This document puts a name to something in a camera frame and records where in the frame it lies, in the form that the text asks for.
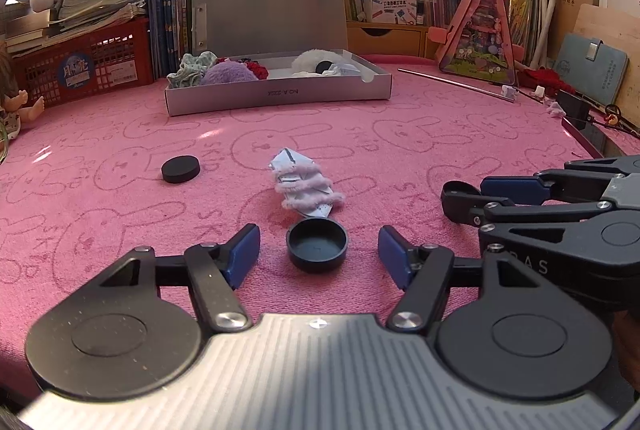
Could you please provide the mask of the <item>paper with pink fuzzy wire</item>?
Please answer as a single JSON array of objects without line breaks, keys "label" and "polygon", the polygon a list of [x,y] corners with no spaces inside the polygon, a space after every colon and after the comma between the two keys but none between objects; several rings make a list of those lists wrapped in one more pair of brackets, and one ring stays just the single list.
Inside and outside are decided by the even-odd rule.
[{"label": "paper with pink fuzzy wire", "polygon": [[333,189],[320,165],[293,149],[282,149],[270,161],[269,168],[274,191],[282,196],[285,210],[326,219],[335,207],[344,205],[344,195]]}]

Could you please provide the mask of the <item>red crocheted bow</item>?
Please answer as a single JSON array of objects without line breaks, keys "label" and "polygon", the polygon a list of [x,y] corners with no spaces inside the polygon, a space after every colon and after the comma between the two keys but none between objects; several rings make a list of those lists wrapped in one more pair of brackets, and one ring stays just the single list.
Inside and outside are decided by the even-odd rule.
[{"label": "red crocheted bow", "polygon": [[[224,60],[232,60],[230,58],[220,58],[216,64],[219,64],[220,62],[223,62]],[[240,60],[233,60],[233,61],[239,61],[242,62],[243,64],[246,64],[247,67],[250,68],[250,70],[252,70],[254,72],[254,75],[257,76],[258,80],[267,80],[269,72],[268,69],[264,66],[262,66],[261,64],[258,64],[257,61],[255,60],[251,60],[248,58],[243,58]]]}]

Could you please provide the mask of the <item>purple fluffy plush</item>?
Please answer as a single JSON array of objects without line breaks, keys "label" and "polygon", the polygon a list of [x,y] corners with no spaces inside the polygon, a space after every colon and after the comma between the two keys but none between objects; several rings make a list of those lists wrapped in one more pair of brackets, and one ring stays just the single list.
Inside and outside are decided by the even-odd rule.
[{"label": "purple fluffy plush", "polygon": [[246,64],[239,61],[224,60],[219,64],[214,64],[205,72],[201,79],[201,84],[218,85],[252,82],[257,80],[257,76],[254,75],[254,72],[250,70]]}]

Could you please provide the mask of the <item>green crocheted fabric piece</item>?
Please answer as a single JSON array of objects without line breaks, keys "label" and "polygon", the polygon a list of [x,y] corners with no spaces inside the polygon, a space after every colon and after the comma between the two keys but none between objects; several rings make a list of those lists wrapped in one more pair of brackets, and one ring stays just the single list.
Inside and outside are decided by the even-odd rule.
[{"label": "green crocheted fabric piece", "polygon": [[206,75],[206,72],[213,67],[217,56],[213,52],[206,50],[198,56],[184,54],[181,58],[179,68],[174,73],[167,75],[170,88],[183,88],[199,86]]}]

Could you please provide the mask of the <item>white fluffy plush ball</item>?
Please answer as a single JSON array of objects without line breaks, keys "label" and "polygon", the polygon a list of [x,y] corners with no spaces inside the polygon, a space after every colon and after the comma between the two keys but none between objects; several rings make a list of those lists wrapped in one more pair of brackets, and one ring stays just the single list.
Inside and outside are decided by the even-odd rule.
[{"label": "white fluffy plush ball", "polygon": [[302,52],[292,62],[292,70],[295,73],[311,73],[318,74],[314,71],[317,64],[323,60],[330,60],[332,62],[344,62],[344,58],[338,55],[336,52],[324,49],[311,49]]}]

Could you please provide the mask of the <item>black round lid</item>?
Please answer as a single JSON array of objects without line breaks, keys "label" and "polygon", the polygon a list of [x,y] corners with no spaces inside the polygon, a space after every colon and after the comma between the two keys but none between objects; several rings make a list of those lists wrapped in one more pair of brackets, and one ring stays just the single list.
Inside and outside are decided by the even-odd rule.
[{"label": "black round lid", "polygon": [[319,62],[319,64],[317,64],[316,69],[314,69],[314,71],[317,72],[318,74],[323,74],[324,72],[330,70],[332,66],[333,66],[332,61],[323,60]]}]

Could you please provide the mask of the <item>black round cap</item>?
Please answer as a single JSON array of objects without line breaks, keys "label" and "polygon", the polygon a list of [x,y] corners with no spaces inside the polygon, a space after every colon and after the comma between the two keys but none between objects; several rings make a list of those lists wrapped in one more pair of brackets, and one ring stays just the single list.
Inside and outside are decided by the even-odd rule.
[{"label": "black round cap", "polygon": [[339,268],[346,259],[346,229],[327,217],[308,217],[286,233],[288,258],[308,274],[323,274]]}]

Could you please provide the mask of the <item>red fabric item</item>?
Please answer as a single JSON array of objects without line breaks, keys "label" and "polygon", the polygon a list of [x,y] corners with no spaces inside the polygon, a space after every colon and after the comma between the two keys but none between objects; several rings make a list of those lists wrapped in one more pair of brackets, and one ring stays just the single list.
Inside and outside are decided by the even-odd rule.
[{"label": "red fabric item", "polygon": [[552,98],[555,98],[560,90],[567,94],[575,94],[574,88],[563,82],[552,69],[518,70],[518,84],[521,87],[529,88],[529,90],[536,90],[538,86],[541,86],[544,88],[544,95]]}]

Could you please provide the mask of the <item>pink triangular toy house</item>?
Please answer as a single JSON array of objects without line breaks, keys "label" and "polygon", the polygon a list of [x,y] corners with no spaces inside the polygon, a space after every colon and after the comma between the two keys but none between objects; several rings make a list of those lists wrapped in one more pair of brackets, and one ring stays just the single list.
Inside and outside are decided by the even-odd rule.
[{"label": "pink triangular toy house", "polygon": [[430,26],[428,39],[438,45],[441,72],[496,85],[516,83],[515,65],[524,54],[512,43],[504,0],[461,0],[449,26]]}]

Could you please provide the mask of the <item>metal rod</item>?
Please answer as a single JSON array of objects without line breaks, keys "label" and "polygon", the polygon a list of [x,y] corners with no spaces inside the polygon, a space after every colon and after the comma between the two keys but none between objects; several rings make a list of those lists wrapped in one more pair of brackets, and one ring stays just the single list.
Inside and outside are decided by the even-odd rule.
[{"label": "metal rod", "polygon": [[408,74],[408,75],[413,75],[413,76],[417,76],[418,78],[428,78],[431,81],[435,81],[438,83],[442,83],[442,84],[446,84],[449,86],[454,86],[457,88],[461,88],[461,90],[469,90],[470,92],[473,93],[477,93],[477,94],[482,94],[488,97],[492,97],[492,98],[496,98],[502,101],[506,101],[506,102],[515,102],[515,98],[514,97],[509,97],[509,96],[504,96],[502,94],[498,94],[493,92],[492,90],[485,90],[484,88],[475,86],[475,85],[471,85],[471,84],[466,84],[466,83],[461,83],[461,82],[457,82],[454,80],[450,80],[450,78],[442,78],[441,76],[437,76],[437,75],[432,75],[432,74],[427,74],[427,73],[423,73],[423,72],[417,72],[414,70],[409,70],[409,69],[405,69],[405,68],[398,68],[397,72],[403,73],[403,74]]}]

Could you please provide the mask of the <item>wooden board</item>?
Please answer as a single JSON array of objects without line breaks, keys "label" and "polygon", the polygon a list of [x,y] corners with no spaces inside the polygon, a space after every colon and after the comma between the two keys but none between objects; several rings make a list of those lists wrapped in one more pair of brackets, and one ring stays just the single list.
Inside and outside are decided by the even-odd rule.
[{"label": "wooden board", "polygon": [[639,123],[639,19],[594,4],[558,0],[548,56],[564,82]]}]

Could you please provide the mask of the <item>wooden drawer organizer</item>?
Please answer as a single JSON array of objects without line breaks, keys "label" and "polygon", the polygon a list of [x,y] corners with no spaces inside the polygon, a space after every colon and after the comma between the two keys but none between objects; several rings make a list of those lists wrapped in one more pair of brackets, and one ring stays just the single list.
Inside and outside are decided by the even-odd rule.
[{"label": "wooden drawer organizer", "polygon": [[427,38],[425,26],[347,23],[348,49],[358,55],[402,55],[435,58],[437,45]]}]

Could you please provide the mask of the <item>grey cardboard file box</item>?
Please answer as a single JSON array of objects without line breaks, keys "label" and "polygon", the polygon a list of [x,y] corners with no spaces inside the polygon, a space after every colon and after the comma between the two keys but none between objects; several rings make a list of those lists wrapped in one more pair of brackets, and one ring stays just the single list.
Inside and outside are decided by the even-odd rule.
[{"label": "grey cardboard file box", "polygon": [[[310,102],[387,100],[392,77],[349,52],[343,0],[192,0],[194,50],[233,60],[250,58],[268,72],[265,81],[165,90],[169,116]],[[294,60],[326,50],[354,75],[295,69]]]}]

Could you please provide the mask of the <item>brown haired doll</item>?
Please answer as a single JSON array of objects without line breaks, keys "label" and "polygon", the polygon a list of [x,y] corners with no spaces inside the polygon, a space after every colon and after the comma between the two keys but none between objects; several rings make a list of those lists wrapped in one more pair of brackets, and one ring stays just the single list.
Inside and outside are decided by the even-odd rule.
[{"label": "brown haired doll", "polygon": [[17,87],[12,57],[6,42],[1,42],[1,148],[14,141],[20,135],[22,126],[35,122],[46,110],[44,97],[40,96],[33,104],[28,104],[26,90]]}]

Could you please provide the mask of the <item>stack of books on basket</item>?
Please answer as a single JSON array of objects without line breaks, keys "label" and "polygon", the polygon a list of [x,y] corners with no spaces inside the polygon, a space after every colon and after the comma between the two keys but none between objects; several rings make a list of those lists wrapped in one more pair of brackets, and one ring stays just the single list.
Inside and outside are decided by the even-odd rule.
[{"label": "stack of books on basket", "polygon": [[23,15],[6,20],[3,41],[8,52],[30,52],[93,32],[104,26],[141,17],[146,0],[58,0],[53,8],[33,12],[29,4]]}]

